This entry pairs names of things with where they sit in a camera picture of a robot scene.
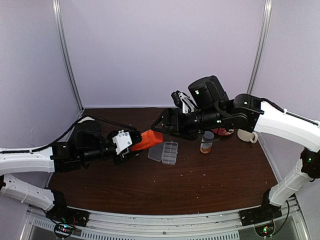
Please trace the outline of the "orange pill bottle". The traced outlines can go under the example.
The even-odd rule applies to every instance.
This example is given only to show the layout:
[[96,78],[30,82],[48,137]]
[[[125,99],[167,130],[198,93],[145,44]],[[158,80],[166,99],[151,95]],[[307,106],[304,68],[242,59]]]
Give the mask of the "orange pill bottle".
[[164,137],[161,132],[151,129],[142,133],[142,141],[130,148],[131,151],[143,151],[163,142]]

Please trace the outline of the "clear plastic pill organizer box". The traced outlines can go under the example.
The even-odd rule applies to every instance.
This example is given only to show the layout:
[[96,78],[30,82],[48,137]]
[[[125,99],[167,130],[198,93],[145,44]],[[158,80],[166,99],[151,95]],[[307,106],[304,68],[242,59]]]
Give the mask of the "clear plastic pill organizer box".
[[161,162],[166,165],[175,165],[178,156],[179,144],[174,141],[163,141],[152,146],[147,154],[150,160]]

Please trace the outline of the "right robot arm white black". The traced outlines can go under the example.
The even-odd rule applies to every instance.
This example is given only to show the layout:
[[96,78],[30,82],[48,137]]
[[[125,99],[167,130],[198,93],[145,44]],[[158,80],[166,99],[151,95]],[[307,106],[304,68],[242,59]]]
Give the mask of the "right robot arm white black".
[[295,168],[267,190],[256,210],[268,220],[285,201],[307,182],[320,177],[320,123],[279,107],[274,102],[242,93],[229,99],[218,78],[202,77],[188,86],[192,100],[183,92],[171,94],[174,108],[167,108],[151,125],[153,131],[193,141],[213,129],[239,129],[264,133],[304,147]]

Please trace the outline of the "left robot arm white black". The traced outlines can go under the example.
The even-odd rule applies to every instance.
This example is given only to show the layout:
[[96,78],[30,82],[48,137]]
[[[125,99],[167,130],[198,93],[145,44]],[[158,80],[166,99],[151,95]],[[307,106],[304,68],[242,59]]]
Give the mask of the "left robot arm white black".
[[67,222],[73,211],[62,192],[39,188],[17,179],[16,173],[68,173],[88,168],[91,163],[112,159],[115,164],[130,157],[130,147],[142,141],[132,126],[103,137],[98,121],[86,119],[73,126],[68,141],[55,141],[39,148],[0,150],[0,194],[38,207],[51,218]]

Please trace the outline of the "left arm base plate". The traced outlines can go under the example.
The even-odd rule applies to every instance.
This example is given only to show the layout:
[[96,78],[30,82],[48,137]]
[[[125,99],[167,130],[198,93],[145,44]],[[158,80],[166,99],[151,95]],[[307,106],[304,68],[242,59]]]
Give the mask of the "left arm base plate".
[[53,222],[53,233],[59,239],[69,238],[77,231],[77,227],[86,227],[90,216],[88,211],[70,207],[54,206],[43,212]]

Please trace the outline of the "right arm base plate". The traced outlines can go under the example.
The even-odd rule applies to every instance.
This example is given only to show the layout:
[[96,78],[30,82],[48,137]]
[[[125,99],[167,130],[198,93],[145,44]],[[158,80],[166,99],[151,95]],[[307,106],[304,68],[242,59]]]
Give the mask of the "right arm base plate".
[[243,227],[254,225],[255,233],[262,238],[271,237],[276,232],[275,219],[282,216],[279,208],[271,209],[262,206],[241,210],[239,212]]

